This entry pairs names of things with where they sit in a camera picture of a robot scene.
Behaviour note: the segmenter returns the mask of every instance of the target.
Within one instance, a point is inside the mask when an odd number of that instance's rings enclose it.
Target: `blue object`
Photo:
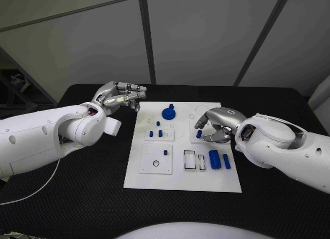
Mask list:
[[[166,120],[172,120],[176,117],[176,111],[175,111],[175,106],[171,104],[171,108],[166,108],[163,110],[163,118]]]
[[[211,151],[209,151],[209,157],[211,157],[212,169],[220,169],[220,168],[222,168],[222,166],[221,166],[220,152],[218,152],[217,150],[211,150]]]
[[[224,160],[225,160],[225,164],[227,164],[227,169],[231,169],[228,154],[224,154]]]
[[[198,138],[202,137],[202,130],[198,131],[198,136],[197,136],[197,137],[198,137]]]

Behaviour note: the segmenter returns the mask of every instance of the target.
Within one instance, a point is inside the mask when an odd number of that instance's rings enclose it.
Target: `white wall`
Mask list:
[[[310,96],[330,75],[330,0],[290,0],[241,86],[293,87]]]
[[[150,0],[159,84],[231,86],[277,0]]]
[[[113,0],[0,0],[0,28]]]
[[[150,83],[139,0],[2,32],[0,46],[57,101],[74,84]]]

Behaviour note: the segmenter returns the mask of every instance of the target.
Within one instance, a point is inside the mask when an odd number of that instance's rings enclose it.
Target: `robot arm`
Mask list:
[[[93,146],[103,133],[117,136],[122,122],[109,117],[130,106],[137,112],[137,98],[148,88],[123,83],[106,84],[91,102],[0,120],[0,177],[32,171]],[[70,142],[60,143],[60,136]]]
[[[209,110],[195,128],[204,128],[208,120],[218,131],[204,140],[227,142],[235,135],[237,150],[257,166],[277,167],[293,179],[330,193],[330,137],[299,126],[303,132],[294,133],[284,124],[290,122],[261,114],[243,119],[243,114],[230,108]]]

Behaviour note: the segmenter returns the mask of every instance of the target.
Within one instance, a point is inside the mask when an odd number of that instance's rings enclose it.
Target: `white board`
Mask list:
[[[166,120],[162,112],[175,105],[176,117]],[[142,102],[142,111],[137,116],[135,138],[129,158],[127,175],[124,188],[139,189],[165,189],[186,191],[235,192],[241,193],[241,182],[237,172],[235,159],[231,149],[231,143],[192,143],[191,131],[194,121],[198,121],[202,114],[212,108],[221,107],[221,103],[201,102]],[[150,130],[173,130],[175,141],[146,141],[146,134]],[[207,125],[204,134],[214,133],[211,123]],[[172,145],[172,174],[140,173],[143,166],[145,145],[159,144],[161,148]],[[221,169],[212,169],[209,151],[220,151]],[[185,170],[185,150],[195,151],[197,155],[205,155],[207,170]],[[159,159],[163,157],[163,149],[158,149]],[[224,154],[230,156],[231,169],[227,169]]]

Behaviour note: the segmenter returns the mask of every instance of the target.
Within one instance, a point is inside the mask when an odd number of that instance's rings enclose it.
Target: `black textured mat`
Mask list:
[[[101,85],[74,85],[60,106],[78,105]],[[299,92],[289,88],[148,85],[146,101],[221,102],[247,117],[280,117],[309,131],[328,134]],[[114,238],[166,222],[235,226],[279,239],[330,238],[330,195],[290,179],[277,169],[256,166],[234,151],[243,194],[124,189],[137,114],[122,108],[117,137],[63,159],[45,189],[25,201],[0,206],[0,228],[51,239]],[[0,203],[32,194],[48,181],[57,162],[18,175]]]

